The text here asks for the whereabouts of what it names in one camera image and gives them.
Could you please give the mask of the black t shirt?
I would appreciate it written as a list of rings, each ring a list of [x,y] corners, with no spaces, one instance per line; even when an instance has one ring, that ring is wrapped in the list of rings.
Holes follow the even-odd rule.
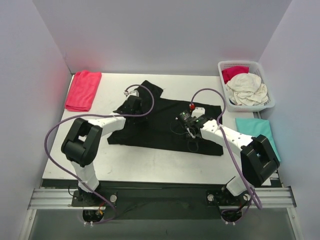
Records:
[[[109,145],[125,145],[207,156],[222,156],[223,147],[212,141],[192,139],[176,117],[189,108],[183,100],[162,98],[163,89],[145,80],[137,87],[142,99],[142,112],[147,112],[152,104],[149,92],[155,103],[152,112],[145,117],[133,118],[126,122],[124,129],[113,132],[108,138]]]

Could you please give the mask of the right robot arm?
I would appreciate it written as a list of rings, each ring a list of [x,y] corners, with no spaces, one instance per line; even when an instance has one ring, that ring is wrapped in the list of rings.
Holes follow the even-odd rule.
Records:
[[[259,188],[280,167],[280,161],[264,135],[250,136],[232,130],[206,115],[185,110],[176,118],[193,139],[210,141],[227,148],[238,175],[222,190],[222,200],[233,204],[244,192]]]

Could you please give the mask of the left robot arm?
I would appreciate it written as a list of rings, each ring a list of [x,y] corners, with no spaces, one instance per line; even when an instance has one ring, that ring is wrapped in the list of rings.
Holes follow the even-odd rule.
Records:
[[[129,122],[123,115],[140,115],[142,99],[131,95],[114,111],[111,117],[85,120],[76,118],[61,146],[61,152],[71,162],[75,174],[80,180],[78,187],[84,191],[83,200],[90,206],[101,201],[101,193],[97,190],[97,179],[93,161],[98,153],[101,137],[120,131]]]

